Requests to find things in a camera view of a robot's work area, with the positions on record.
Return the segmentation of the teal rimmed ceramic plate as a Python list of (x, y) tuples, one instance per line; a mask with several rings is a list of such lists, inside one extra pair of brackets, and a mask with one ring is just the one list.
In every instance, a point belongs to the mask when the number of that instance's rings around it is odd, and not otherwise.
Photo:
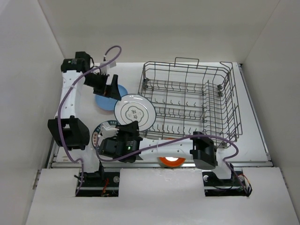
[(92, 146), (94, 149), (98, 149), (102, 140), (114, 137), (117, 135), (117, 126), (119, 122), (116, 120), (107, 120), (100, 123), (93, 131), (91, 136)]

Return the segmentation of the orange plastic plate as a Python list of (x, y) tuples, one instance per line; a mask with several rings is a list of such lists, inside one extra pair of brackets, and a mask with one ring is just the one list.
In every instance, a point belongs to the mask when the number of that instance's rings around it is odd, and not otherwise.
[(181, 157), (159, 157), (160, 162), (165, 167), (175, 168), (182, 166), (186, 159)]

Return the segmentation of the white blue-line ceramic plate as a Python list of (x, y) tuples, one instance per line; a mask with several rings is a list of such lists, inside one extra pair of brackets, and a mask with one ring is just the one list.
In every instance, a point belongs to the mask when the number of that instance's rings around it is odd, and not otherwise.
[(137, 121), (139, 130), (146, 131), (154, 125), (157, 114), (148, 99), (138, 94), (127, 94), (115, 104), (114, 116), (121, 125)]

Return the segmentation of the pink plastic plate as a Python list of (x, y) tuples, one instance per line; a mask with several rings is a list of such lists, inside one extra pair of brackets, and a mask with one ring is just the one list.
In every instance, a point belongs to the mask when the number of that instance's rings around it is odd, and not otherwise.
[(100, 114), (105, 114), (105, 115), (113, 114), (113, 110), (105, 110), (98, 106), (96, 107), (96, 109), (97, 109), (97, 112)]

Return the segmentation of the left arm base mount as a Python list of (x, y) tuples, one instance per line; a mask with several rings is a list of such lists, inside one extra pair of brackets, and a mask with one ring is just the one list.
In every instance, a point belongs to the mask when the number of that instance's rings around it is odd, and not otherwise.
[(76, 197), (118, 197), (120, 172), (99, 172), (84, 173), (83, 184), (80, 186), (81, 178), (78, 179), (75, 196)]

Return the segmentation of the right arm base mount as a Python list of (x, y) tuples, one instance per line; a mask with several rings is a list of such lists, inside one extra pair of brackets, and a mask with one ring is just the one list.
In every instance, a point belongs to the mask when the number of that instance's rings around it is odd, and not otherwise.
[(230, 179), (219, 179), (212, 171), (202, 173), (204, 194), (206, 197), (245, 196), (249, 197), (252, 185), (242, 170), (232, 173)]

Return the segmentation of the blue plastic plate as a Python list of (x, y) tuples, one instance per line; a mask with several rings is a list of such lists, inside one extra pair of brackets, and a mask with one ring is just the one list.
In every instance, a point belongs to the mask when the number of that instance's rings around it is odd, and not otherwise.
[[(127, 89), (125, 87), (123, 87), (122, 85), (118, 85), (118, 89), (119, 89), (119, 93), (120, 93), (121, 97), (128, 94)], [(96, 95), (95, 102), (96, 102), (96, 105), (100, 109), (106, 110), (106, 111), (113, 111), (115, 104), (117, 103), (117, 100), (113, 99), (113, 98), (107, 98), (107, 97)]]

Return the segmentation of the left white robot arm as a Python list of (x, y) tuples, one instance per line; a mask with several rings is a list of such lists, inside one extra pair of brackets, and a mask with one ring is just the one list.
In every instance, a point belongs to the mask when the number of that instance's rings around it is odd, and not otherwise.
[(84, 52), (76, 52), (73, 59), (64, 59), (60, 67), (62, 73), (62, 90), (60, 104), (56, 115), (47, 122), (48, 129), (55, 142), (64, 149), (72, 163), (84, 164), (88, 161), (86, 156), (74, 159), (71, 150), (85, 151), (90, 142), (88, 127), (79, 119), (78, 106), (84, 85), (93, 89), (93, 93), (105, 98), (120, 100), (118, 89), (118, 76), (113, 75), (112, 82), (107, 84), (108, 74), (99, 69), (92, 72), (92, 57)]

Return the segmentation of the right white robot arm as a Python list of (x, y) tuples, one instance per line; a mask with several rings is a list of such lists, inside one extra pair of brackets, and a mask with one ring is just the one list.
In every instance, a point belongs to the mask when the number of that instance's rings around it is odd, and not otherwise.
[(97, 141), (97, 152), (113, 161), (134, 163), (166, 157), (192, 160), (197, 169), (211, 170), (221, 184), (227, 185), (234, 179), (231, 167), (217, 153), (212, 137), (195, 132), (193, 135), (173, 140), (142, 138), (137, 122), (127, 125), (100, 126), (101, 141)]

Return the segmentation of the orange sunburst ceramic plate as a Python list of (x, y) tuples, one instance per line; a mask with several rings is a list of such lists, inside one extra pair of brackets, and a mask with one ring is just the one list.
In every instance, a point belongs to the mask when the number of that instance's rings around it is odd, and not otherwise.
[(99, 132), (94, 131), (91, 136), (91, 145), (94, 150), (98, 151), (102, 141), (102, 136)]

